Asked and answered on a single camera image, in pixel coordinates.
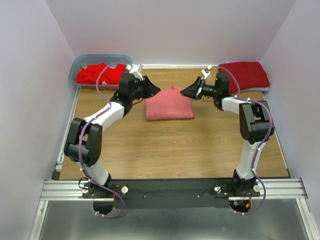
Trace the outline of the pink t-shirt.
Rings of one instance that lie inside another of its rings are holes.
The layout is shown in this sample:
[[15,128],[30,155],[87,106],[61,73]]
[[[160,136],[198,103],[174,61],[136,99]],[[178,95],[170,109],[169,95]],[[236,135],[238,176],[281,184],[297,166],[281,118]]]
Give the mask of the pink t-shirt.
[[183,96],[183,87],[171,86],[145,100],[148,121],[193,119],[195,113],[190,98]]

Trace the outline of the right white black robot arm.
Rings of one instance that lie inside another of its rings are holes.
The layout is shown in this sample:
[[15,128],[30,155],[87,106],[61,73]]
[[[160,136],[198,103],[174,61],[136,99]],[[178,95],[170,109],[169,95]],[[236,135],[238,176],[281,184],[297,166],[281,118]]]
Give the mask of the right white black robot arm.
[[244,142],[240,162],[230,183],[230,191],[236,196],[241,196],[252,190],[256,184],[256,168],[262,149],[275,131],[272,115],[265,100],[256,101],[231,95],[230,78],[227,73],[218,72],[214,85],[207,84],[208,77],[209,74],[199,76],[180,93],[194,100],[200,100],[202,97],[212,98],[217,109],[239,116],[239,131]]

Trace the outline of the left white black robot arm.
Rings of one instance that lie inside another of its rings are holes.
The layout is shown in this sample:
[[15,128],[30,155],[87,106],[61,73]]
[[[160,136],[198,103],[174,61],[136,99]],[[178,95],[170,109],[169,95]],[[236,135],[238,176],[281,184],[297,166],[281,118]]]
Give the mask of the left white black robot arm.
[[132,73],[124,73],[105,107],[89,117],[76,117],[71,121],[64,155],[80,166],[80,171],[94,185],[93,191],[99,197],[115,193],[111,189],[112,177],[100,161],[103,132],[129,113],[133,101],[151,98],[160,91],[147,76],[138,78]]

